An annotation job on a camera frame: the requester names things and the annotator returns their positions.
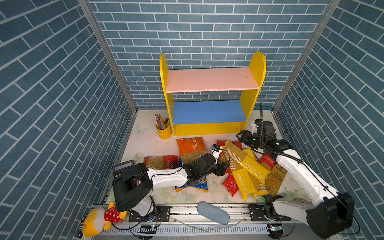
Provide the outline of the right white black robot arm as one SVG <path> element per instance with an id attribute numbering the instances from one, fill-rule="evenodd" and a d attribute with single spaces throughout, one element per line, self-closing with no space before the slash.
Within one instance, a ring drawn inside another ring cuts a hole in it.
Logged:
<path id="1" fill-rule="evenodd" d="M 340 193 L 323 180 L 299 156 L 286 140 L 278 140 L 275 128 L 264 117 L 256 119 L 252 131 L 243 130 L 237 139 L 254 152 L 261 150 L 275 158 L 276 165 L 283 167 L 308 195 L 308 203 L 288 200 L 276 195 L 265 200 L 264 212 L 268 219 L 285 216 L 309 226 L 320 238 L 327 239 L 357 224 L 354 217 L 355 201 L 348 193 Z"/>

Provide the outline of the yellow spaghetti bag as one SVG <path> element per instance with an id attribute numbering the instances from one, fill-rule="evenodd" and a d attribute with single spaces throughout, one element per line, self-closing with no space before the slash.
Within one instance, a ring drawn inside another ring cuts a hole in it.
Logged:
<path id="1" fill-rule="evenodd" d="M 249 195 L 257 197 L 269 194 L 265 185 L 263 185 L 259 180 L 254 178 L 241 166 L 237 165 L 236 163 L 230 163 L 230 168 L 239 187 L 239 190 L 242 194 L 242 197 L 245 201 L 247 200 L 247 197 Z"/>
<path id="2" fill-rule="evenodd" d="M 245 169 L 249 174 L 254 178 L 259 180 L 263 185 L 271 173 L 271 171 L 265 169 L 261 164 L 256 160 L 250 157 L 246 152 L 238 148 L 231 141 L 226 141 L 226 144 L 223 146 L 224 150 L 229 153 L 231 158 L 231 163 L 236 163 Z"/>

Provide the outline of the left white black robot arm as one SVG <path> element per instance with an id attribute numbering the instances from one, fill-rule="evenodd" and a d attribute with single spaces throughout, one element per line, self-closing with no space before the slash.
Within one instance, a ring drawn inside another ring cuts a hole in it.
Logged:
<path id="1" fill-rule="evenodd" d="M 114 178 L 116 211 L 134 211 L 141 217 L 154 213 L 155 204 L 149 192 L 167 187 L 189 187 L 203 177 L 214 174 L 225 175 L 230 166 L 230 157 L 224 154 L 204 154 L 192 163 L 183 164 L 176 169 L 149 169 L 144 163 L 137 164 Z"/>

